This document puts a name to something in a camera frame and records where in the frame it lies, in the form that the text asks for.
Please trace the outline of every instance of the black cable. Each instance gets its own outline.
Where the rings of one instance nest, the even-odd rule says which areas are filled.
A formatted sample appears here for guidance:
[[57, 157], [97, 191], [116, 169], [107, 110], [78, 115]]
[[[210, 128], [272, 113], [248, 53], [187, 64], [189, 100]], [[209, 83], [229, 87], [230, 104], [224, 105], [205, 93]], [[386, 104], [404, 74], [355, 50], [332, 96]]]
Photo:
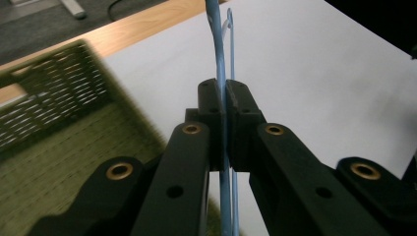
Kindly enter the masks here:
[[115, 22], [116, 20], [114, 20], [113, 16], [111, 16], [111, 9], [114, 7], [114, 5], [116, 5], [117, 3], [121, 2], [122, 0], [116, 0], [114, 1], [112, 4], [110, 4], [110, 6], [108, 6], [107, 8], [107, 16], [108, 19], [110, 19], [110, 21]]

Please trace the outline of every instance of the black plastic bracket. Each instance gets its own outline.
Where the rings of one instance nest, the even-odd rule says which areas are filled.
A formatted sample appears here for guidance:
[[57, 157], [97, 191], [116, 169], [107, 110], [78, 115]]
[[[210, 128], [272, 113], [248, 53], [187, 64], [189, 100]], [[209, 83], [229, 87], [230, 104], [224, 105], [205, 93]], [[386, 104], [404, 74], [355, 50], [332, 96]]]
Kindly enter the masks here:
[[288, 128], [257, 135], [250, 184], [270, 235], [388, 235]]
[[222, 135], [221, 135], [221, 101], [220, 93], [217, 88], [216, 80], [209, 79], [203, 81], [198, 87], [199, 93], [199, 108], [187, 109], [185, 121], [202, 122], [209, 128], [210, 150], [209, 150], [209, 166], [210, 171], [222, 171], [223, 166], [223, 152], [222, 150]]
[[209, 128], [175, 128], [131, 235], [206, 235]]

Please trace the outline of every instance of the floor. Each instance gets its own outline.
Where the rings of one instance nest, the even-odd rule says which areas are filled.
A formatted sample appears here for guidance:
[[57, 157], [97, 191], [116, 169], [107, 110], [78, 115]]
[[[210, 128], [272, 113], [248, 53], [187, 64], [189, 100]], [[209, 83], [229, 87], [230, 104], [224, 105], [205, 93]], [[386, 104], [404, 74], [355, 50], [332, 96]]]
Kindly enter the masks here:
[[0, 25], [57, 6], [59, 4], [61, 4], [59, 0], [33, 0], [15, 6], [8, 0], [1, 0]]

